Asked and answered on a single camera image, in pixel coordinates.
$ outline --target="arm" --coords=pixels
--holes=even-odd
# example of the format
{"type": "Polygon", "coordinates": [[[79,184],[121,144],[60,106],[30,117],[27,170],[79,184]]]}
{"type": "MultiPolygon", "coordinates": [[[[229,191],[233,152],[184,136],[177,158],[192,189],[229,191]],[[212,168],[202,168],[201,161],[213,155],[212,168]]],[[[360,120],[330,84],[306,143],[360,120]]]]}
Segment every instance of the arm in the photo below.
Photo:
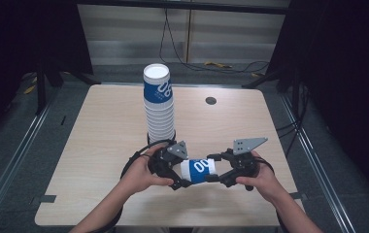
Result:
{"type": "MultiPolygon", "coordinates": [[[[159,147],[148,149],[145,154],[153,155],[159,147]]],[[[123,178],[110,193],[70,232],[90,232],[106,225],[120,211],[131,195],[151,185],[171,185],[173,180],[153,176],[148,168],[148,156],[140,156],[127,170],[123,178]]]]}
{"type": "MultiPolygon", "coordinates": [[[[260,156],[254,150],[252,155],[260,156]]],[[[321,232],[290,197],[267,165],[260,163],[260,172],[256,178],[239,177],[236,182],[255,186],[263,198],[276,208],[289,232],[321,232]]]]}

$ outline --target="wooden table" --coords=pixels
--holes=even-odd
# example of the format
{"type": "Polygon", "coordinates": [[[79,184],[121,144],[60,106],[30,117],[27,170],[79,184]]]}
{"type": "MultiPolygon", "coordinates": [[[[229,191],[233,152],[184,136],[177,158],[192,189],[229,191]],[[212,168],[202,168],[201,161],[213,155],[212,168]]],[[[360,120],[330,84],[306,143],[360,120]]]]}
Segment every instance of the wooden table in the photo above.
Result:
{"type": "MultiPolygon", "coordinates": [[[[278,135],[258,90],[174,86],[177,140],[189,158],[233,147],[233,140],[267,137],[256,151],[269,161],[288,192],[295,192],[278,135]],[[215,97],[209,105],[205,99],[215,97]]],[[[115,186],[128,158],[147,144],[147,123],[140,85],[90,88],[51,178],[35,221],[44,226],[76,225],[115,186]]],[[[230,170],[227,161],[218,170],[230,170]]],[[[263,226],[279,225],[271,204],[242,185],[201,183],[173,191],[153,186],[124,205],[118,225],[263,226]]]]}

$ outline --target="human hand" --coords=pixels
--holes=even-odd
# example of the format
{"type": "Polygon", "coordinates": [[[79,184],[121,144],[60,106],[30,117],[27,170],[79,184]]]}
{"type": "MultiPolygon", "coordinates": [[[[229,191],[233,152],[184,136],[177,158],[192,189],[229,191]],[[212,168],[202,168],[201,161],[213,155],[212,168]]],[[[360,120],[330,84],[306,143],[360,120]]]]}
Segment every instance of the human hand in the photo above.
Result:
{"type": "MultiPolygon", "coordinates": [[[[260,155],[252,150],[252,156],[260,157],[260,155]]],[[[264,163],[259,163],[260,171],[257,177],[238,177],[236,183],[255,186],[257,191],[266,201],[274,202],[277,197],[285,192],[285,189],[276,179],[273,171],[264,163]]]]}
{"type": "Polygon", "coordinates": [[[172,185],[172,179],[154,176],[151,174],[148,167],[149,159],[151,159],[153,154],[160,148],[162,148],[162,146],[151,147],[144,155],[137,158],[127,170],[126,174],[121,178],[118,185],[123,185],[130,195],[146,190],[151,185],[172,185]]]}

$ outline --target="person's left hand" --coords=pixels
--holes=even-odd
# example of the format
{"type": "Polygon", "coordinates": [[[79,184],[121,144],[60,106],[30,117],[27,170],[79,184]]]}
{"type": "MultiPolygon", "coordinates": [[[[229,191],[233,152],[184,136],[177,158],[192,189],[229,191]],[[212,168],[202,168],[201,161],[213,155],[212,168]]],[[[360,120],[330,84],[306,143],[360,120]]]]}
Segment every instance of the person's left hand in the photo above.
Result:
{"type": "Polygon", "coordinates": [[[119,185],[133,195],[136,192],[146,190],[151,185],[172,185],[173,180],[168,178],[160,178],[151,174],[148,167],[149,156],[152,156],[155,151],[162,148],[162,146],[154,146],[148,149],[144,154],[136,159],[127,170],[126,174],[121,178],[119,185]]]}

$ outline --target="stack of cups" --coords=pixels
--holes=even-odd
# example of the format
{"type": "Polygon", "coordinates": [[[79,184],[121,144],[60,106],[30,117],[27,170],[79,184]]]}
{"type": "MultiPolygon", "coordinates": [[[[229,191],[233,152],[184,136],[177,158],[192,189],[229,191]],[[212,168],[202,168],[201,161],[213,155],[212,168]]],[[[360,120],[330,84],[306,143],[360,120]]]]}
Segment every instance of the stack of cups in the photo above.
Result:
{"type": "Polygon", "coordinates": [[[149,65],[143,77],[149,143],[174,139],[174,101],[169,68],[163,64],[149,65]]]}

